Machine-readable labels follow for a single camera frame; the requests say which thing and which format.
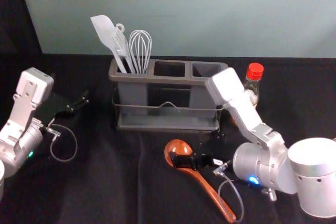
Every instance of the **red bottle cap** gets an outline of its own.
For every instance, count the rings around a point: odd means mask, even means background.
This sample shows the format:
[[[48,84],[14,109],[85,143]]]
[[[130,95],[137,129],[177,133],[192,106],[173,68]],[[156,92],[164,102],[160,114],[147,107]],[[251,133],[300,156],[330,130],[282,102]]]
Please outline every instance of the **red bottle cap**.
[[[251,63],[248,66],[246,77],[252,81],[259,81],[264,73],[264,67],[259,63]]]

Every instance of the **light blue wall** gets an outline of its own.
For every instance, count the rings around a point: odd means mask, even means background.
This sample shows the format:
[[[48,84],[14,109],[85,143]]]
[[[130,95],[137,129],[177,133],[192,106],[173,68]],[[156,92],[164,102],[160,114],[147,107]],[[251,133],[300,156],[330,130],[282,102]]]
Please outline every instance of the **light blue wall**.
[[[336,0],[26,0],[44,53],[109,54],[90,17],[145,29],[153,55],[336,58]]]

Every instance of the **cable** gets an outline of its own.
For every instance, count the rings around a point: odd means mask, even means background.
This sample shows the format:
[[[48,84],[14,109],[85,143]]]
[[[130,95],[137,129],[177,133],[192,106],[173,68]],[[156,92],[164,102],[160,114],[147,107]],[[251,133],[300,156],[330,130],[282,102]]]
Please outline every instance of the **cable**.
[[[223,182],[221,183],[221,185],[219,186],[219,188],[218,188],[218,197],[219,197],[219,199],[221,199],[221,191],[220,191],[220,190],[222,189],[222,187],[223,187],[227,182],[229,182],[229,184],[232,186],[232,189],[235,191],[235,193],[236,193],[236,195],[237,195],[237,197],[238,197],[240,206],[242,207],[242,213],[241,213],[240,218],[239,218],[238,220],[235,220],[236,223],[239,223],[239,222],[241,222],[241,221],[243,220],[243,218],[244,218],[244,212],[245,212],[245,208],[244,208],[244,204],[243,204],[242,197],[240,196],[240,194],[239,194],[237,188],[235,187],[235,185],[232,183],[233,180],[229,179],[225,174],[222,174],[222,176],[223,176],[226,180],[223,181]],[[223,203],[222,203],[221,200],[219,201],[219,203],[220,203],[221,206],[224,208]]]
[[[53,120],[50,121],[49,126],[53,125],[53,126],[61,127],[61,128],[63,128],[63,129],[68,130],[68,131],[71,133],[71,135],[73,136],[73,139],[74,139],[74,141],[75,141],[75,145],[76,145],[76,147],[75,147],[75,152],[74,152],[74,154],[73,154],[72,157],[70,157],[70,158],[68,158],[68,159],[60,159],[60,158],[56,157],[56,155],[55,155],[54,152],[53,152],[52,147],[53,147],[55,141],[52,141],[51,144],[50,144],[50,154],[52,155],[52,157],[53,157],[54,159],[56,159],[56,160],[59,161],[59,162],[62,162],[62,163],[70,162],[70,161],[72,161],[72,160],[76,157],[76,155],[77,155],[77,150],[78,150],[78,141],[77,141],[77,138],[76,138],[75,134],[73,133],[73,131],[72,131],[71,129],[69,129],[68,127],[65,127],[65,126],[63,126],[63,125],[61,125],[61,124],[53,124],[52,122],[53,122]]]

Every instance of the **blue led light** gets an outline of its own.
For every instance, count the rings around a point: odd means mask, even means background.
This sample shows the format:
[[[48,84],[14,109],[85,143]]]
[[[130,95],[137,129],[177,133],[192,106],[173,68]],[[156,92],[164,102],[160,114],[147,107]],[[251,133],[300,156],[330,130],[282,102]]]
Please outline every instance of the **blue led light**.
[[[253,184],[259,185],[259,180],[255,176],[250,176],[248,181],[252,182]]]

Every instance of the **spoon handle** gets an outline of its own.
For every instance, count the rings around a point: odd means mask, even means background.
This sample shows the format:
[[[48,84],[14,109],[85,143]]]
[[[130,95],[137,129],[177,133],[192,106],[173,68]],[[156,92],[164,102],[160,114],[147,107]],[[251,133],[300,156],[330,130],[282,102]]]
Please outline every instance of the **spoon handle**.
[[[199,172],[192,171],[191,175],[194,176],[198,180],[198,182],[202,185],[204,190],[209,194],[211,199],[220,209],[226,220],[229,223],[234,223],[236,220],[235,214],[228,206],[228,204],[222,198],[218,197],[218,193],[214,190],[214,188],[202,177],[202,175]]]

